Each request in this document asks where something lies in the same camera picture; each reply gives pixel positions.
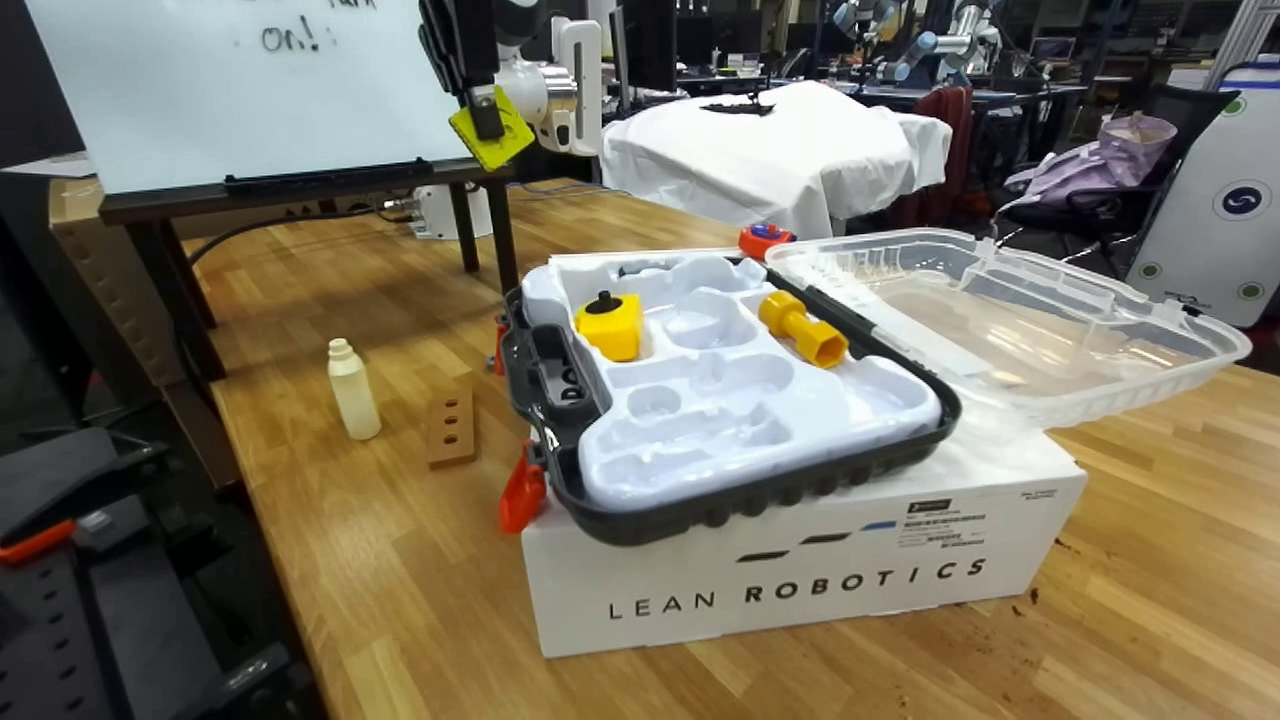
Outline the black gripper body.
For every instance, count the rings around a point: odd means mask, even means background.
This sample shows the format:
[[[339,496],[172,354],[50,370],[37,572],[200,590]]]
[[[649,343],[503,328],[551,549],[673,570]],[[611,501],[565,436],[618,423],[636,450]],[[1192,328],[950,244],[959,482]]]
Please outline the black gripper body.
[[[421,45],[438,85],[458,98],[486,85],[495,73],[495,11],[490,0],[417,0]]]

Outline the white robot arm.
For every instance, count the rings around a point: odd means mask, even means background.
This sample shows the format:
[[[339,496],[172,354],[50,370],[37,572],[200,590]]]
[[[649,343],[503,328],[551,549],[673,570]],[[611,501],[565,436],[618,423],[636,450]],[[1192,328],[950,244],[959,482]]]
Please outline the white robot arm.
[[[603,29],[611,17],[551,11],[546,0],[417,0],[421,48],[458,143],[503,169],[540,143],[558,156],[603,151]]]

